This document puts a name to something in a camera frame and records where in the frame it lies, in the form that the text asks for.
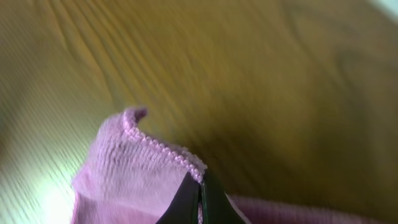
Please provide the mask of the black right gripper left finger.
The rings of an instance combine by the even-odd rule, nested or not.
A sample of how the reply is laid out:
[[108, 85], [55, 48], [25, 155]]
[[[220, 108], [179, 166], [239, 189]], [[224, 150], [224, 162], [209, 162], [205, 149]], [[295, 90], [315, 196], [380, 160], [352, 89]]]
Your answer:
[[198, 224], [200, 184], [186, 174], [170, 206], [156, 224]]

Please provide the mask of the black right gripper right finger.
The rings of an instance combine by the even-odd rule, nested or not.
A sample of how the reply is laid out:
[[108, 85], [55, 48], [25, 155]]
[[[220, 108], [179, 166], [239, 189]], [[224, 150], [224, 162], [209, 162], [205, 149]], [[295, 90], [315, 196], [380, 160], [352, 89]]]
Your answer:
[[206, 171], [203, 176], [201, 202], [203, 224], [245, 224], [211, 171]]

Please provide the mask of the purple microfiber cloth with label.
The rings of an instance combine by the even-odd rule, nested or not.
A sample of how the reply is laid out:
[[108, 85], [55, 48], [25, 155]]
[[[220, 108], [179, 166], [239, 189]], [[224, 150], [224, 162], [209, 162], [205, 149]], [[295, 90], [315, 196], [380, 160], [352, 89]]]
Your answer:
[[[142, 132], [144, 108], [128, 108], [101, 125], [86, 161], [73, 179], [72, 223], [156, 223], [186, 174], [200, 184], [208, 171], [188, 149]], [[226, 194], [245, 223], [366, 223], [357, 215]]]

